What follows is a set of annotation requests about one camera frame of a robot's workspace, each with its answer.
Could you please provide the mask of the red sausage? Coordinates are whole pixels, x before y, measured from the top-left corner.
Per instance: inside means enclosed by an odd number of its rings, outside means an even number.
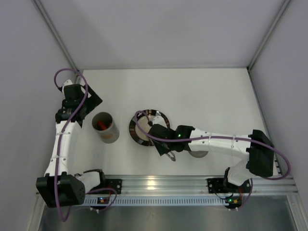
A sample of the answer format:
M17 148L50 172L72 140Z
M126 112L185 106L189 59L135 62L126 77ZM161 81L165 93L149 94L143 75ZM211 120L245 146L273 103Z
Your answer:
M98 121L98 126L101 130L106 130L107 126L102 122L102 121Z

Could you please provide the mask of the metal tongs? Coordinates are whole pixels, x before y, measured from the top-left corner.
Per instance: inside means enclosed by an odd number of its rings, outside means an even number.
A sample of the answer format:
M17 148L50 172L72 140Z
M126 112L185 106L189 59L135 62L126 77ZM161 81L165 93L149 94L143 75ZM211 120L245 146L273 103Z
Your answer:
M169 159L170 159L171 161L173 161L173 162L176 161L176 155L175 155L172 151L171 151L171 152L168 152L166 155L169 157Z

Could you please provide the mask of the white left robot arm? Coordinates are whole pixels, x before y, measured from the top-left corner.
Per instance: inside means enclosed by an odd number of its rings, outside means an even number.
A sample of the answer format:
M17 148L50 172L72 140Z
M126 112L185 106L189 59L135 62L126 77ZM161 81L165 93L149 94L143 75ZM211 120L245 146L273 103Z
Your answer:
M56 136L52 156L44 176L36 181L36 188L49 208L81 205L87 193L106 185L101 169L87 170L82 174L73 174L71 170L83 120L102 103L102 99L91 87L74 84L71 80L67 80L60 91L64 99L55 115Z

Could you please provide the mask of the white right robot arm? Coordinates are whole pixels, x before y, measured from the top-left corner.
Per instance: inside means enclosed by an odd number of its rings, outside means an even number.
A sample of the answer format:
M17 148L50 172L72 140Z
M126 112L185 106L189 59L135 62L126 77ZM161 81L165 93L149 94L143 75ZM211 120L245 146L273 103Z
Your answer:
M147 136L160 155L188 151L238 158L239 162L229 164L225 171L224 178L230 184L240 186L255 176L271 178L278 174L274 164L274 145L261 130L255 129L248 135L216 134L184 125L172 130L163 126L158 117L150 124Z

